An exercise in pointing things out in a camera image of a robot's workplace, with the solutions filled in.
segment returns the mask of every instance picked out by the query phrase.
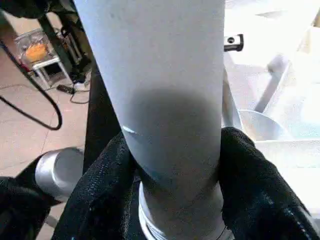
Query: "floor tile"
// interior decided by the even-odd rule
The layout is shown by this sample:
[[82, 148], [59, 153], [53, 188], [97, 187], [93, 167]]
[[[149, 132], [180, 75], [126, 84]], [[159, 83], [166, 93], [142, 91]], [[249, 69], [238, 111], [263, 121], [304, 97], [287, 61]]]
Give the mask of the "floor tile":
[[[70, 103], [70, 95], [61, 93], [58, 106], [62, 113], [62, 127], [58, 131], [50, 131], [47, 135], [42, 152], [66, 147], [83, 146], [86, 138], [88, 104]], [[54, 116], [51, 125], [57, 124]]]
[[[7, 88], [3, 89], [2, 92], [6, 94], [5, 98], [12, 104], [42, 122], [50, 124], [50, 120], [55, 110], [40, 92], [26, 86]], [[47, 93], [55, 102], [58, 101], [59, 93], [55, 89], [50, 90]], [[7, 105], [0, 113], [0, 122], [25, 121], [26, 119], [25, 116]]]
[[14, 166], [9, 166], [5, 169], [1, 169], [2, 162], [0, 166], [0, 176], [6, 176], [6, 177], [16, 177], [19, 173], [21, 173], [31, 162], [33, 159], [27, 160], [22, 163], [15, 164]]
[[53, 233], [54, 229], [51, 226], [44, 224], [36, 237], [36, 240], [50, 240]]
[[47, 133], [48, 129], [27, 120], [0, 122], [0, 169], [38, 157]]

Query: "clear plastic container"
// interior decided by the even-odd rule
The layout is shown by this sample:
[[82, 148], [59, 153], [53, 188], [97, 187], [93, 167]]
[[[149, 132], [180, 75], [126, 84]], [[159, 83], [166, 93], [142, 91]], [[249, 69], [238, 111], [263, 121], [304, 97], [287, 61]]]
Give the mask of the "clear plastic container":
[[42, 29], [36, 29], [18, 36], [15, 40], [18, 58], [23, 64], [32, 64], [51, 59], [55, 55], [47, 35]]

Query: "black cable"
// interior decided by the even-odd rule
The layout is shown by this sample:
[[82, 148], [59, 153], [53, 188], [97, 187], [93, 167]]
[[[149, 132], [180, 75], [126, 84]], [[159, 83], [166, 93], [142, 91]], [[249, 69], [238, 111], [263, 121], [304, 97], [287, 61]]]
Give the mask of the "black cable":
[[62, 126], [62, 115], [61, 115], [61, 111], [58, 107], [58, 105], [55, 103], [55, 101], [36, 83], [35, 80], [32, 79], [32, 77], [30, 77], [27, 73], [27, 71], [20, 66], [20, 64], [17, 62], [16, 58], [12, 55], [12, 53], [9, 51], [9, 49], [7, 48], [7, 46], [2, 42], [2, 40], [0, 40], [0, 46], [2, 47], [2, 49], [5, 51], [5, 53], [8, 55], [8, 57], [10, 58], [10, 60], [15, 64], [15, 66], [20, 70], [20, 72], [29, 80], [29, 82], [50, 102], [50, 104], [53, 106], [56, 115], [58, 117], [58, 124], [57, 126], [50, 126], [42, 121], [40, 121], [39, 119], [29, 115], [28, 113], [22, 111], [20, 108], [18, 108], [17, 106], [15, 106], [14, 104], [12, 104], [11, 102], [7, 101], [4, 97], [2, 97], [0, 95], [0, 100], [2, 102], [4, 102], [5, 104], [7, 104], [8, 106], [10, 106], [11, 108], [13, 108], [14, 110], [16, 110], [17, 112], [19, 112], [20, 114], [22, 114], [23, 116], [25, 116], [28, 119], [33, 120], [34, 122], [36, 122], [37, 124], [40, 124], [41, 126], [52, 130], [52, 131], [56, 131], [59, 130]]
[[74, 94], [72, 94], [71, 98], [70, 98], [70, 103], [72, 104], [87, 104], [89, 103], [89, 100], [88, 101], [84, 101], [84, 102], [81, 102], [81, 101], [73, 101], [74, 99], [74, 96], [76, 95], [76, 93], [87, 93], [87, 92], [90, 92], [90, 90], [78, 90], [76, 91]]

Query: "black glove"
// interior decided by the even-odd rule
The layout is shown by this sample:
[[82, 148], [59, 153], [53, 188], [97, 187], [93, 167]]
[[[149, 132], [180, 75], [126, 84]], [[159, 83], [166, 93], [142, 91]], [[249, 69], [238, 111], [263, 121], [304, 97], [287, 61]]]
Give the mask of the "black glove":
[[226, 127], [221, 135], [222, 218], [236, 240], [317, 240], [309, 212], [255, 144]]
[[42, 194], [0, 177], [0, 239], [35, 239], [49, 211]]
[[77, 183], [52, 239], [125, 239], [134, 171], [134, 161], [119, 133]]
[[[52, 239], [125, 239], [134, 164], [120, 133], [78, 182]], [[237, 240], [319, 239], [277, 168], [232, 127], [222, 130], [219, 182], [222, 217]]]

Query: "tiled floor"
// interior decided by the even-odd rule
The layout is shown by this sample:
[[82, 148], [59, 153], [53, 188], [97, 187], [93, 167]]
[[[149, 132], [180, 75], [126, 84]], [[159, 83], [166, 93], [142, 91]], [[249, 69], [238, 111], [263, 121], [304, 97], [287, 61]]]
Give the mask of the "tiled floor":
[[[57, 116], [49, 102], [37, 92], [0, 51], [0, 95], [25, 112], [55, 126]], [[62, 128], [50, 131], [17, 113], [0, 102], [0, 176], [16, 176], [41, 153], [65, 147], [83, 148], [86, 136], [87, 104], [70, 103], [70, 95], [55, 89], [48, 94], [58, 104], [63, 118]], [[74, 101], [85, 102], [88, 92], [79, 92]], [[59, 218], [64, 204], [51, 209], [51, 215]], [[44, 225], [38, 240], [49, 240], [53, 228]]]

